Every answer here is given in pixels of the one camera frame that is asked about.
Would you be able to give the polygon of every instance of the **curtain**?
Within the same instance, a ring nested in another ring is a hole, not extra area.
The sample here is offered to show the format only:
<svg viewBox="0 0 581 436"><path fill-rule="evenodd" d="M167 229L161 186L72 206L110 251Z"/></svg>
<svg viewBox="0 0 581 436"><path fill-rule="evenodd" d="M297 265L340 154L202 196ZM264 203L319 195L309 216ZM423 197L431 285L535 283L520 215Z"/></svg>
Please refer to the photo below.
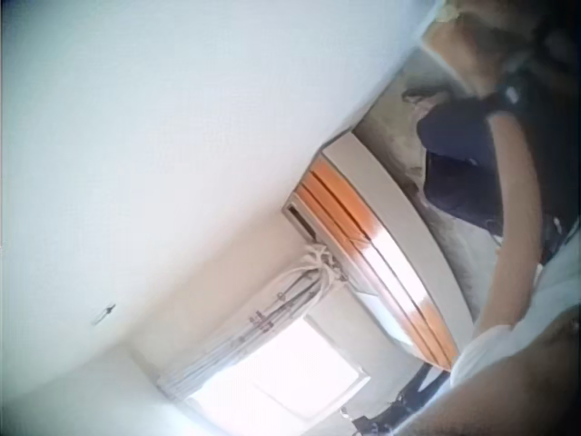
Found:
<svg viewBox="0 0 581 436"><path fill-rule="evenodd" d="M327 247L307 246L295 265L237 311L200 351L171 365L158 380L158 386L171 399L185 400L214 374L258 350L304 316L330 290L344 283L344 276Z"/></svg>

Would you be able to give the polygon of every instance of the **white wall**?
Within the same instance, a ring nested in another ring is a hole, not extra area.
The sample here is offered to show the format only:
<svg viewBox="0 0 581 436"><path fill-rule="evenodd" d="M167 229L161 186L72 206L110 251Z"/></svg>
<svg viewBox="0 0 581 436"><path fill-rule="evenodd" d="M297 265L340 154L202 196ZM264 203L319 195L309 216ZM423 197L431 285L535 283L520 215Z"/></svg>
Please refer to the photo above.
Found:
<svg viewBox="0 0 581 436"><path fill-rule="evenodd" d="M113 349L3 409L5 436L202 436Z"/></svg>
<svg viewBox="0 0 581 436"><path fill-rule="evenodd" d="M232 240L140 324L129 339L153 378L200 344L242 304L303 253L304 239L282 215Z"/></svg>
<svg viewBox="0 0 581 436"><path fill-rule="evenodd" d="M279 210L393 75L433 3L5 2L5 399L120 341ZM229 309L230 297L191 292L196 326L206 298Z"/></svg>

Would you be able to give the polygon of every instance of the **white ceiling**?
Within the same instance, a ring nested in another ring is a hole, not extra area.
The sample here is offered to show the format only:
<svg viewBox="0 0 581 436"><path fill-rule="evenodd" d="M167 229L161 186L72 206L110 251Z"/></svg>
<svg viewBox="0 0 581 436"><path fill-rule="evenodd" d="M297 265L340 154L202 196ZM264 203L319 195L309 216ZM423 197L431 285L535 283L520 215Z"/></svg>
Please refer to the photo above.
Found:
<svg viewBox="0 0 581 436"><path fill-rule="evenodd" d="M6 400L120 340L280 208L434 2L39 3L3 10Z"/></svg>

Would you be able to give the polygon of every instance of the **bright window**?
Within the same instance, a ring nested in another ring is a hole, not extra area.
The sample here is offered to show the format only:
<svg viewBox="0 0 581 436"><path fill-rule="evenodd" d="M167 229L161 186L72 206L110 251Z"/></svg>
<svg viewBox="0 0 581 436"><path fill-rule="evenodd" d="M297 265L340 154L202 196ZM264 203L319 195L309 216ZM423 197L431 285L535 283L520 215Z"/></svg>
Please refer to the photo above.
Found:
<svg viewBox="0 0 581 436"><path fill-rule="evenodd" d="M190 398L233 436L297 436L368 380L306 321L297 321Z"/></svg>

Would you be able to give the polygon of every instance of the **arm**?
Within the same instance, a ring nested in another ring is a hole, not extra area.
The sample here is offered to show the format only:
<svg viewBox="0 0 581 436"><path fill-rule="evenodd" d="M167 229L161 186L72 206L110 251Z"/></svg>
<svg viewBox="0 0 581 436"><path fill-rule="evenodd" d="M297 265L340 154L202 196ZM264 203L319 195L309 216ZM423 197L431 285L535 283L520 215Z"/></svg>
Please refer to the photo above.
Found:
<svg viewBox="0 0 581 436"><path fill-rule="evenodd" d="M511 114L488 118L497 152L504 232L487 303L475 336L514 325L527 312L541 253L541 201L527 140Z"/></svg>
<svg viewBox="0 0 581 436"><path fill-rule="evenodd" d="M494 93L499 59L479 51L462 24L450 24L445 30L446 44L454 49L450 66L467 78L479 97ZM475 337L495 325L514 325L525 315L541 253L540 192L527 139L512 114L493 114L487 121L497 156L504 232Z"/></svg>

